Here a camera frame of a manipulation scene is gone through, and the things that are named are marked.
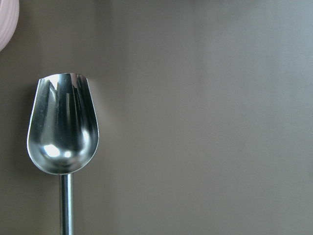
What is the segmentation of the steel ice scoop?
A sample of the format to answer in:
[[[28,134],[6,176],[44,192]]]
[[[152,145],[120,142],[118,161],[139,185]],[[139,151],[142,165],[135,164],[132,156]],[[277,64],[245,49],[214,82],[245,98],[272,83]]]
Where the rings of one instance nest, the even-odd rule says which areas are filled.
[[[41,171],[59,176],[60,233],[74,234],[73,174],[95,155],[99,129],[88,79],[53,74],[38,82],[27,151]]]

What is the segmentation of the pink bowl of ice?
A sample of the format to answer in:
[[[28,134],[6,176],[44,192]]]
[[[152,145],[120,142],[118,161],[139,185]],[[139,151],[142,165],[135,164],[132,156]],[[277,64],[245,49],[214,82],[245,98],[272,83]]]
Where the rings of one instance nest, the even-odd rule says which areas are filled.
[[[0,50],[11,40],[19,19],[19,0],[0,1]]]

